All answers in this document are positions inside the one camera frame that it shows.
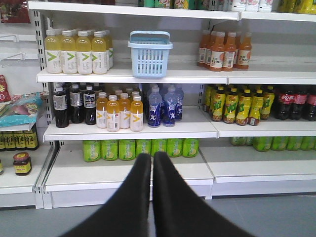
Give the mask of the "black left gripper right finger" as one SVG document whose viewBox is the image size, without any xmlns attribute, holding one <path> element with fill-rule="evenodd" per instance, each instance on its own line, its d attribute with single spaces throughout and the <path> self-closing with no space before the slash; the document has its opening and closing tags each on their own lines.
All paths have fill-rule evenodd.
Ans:
<svg viewBox="0 0 316 237">
<path fill-rule="evenodd" d="M 165 152 L 156 152 L 153 209 L 158 237 L 250 237 L 211 208 L 185 182 Z"/>
</svg>

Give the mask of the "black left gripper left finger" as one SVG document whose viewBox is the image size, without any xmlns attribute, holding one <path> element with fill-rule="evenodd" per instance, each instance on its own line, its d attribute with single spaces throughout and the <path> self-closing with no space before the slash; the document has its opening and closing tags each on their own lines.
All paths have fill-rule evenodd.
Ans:
<svg viewBox="0 0 316 237">
<path fill-rule="evenodd" d="M 151 156 L 140 154 L 116 192 L 63 237 L 147 237 Z"/>
</svg>

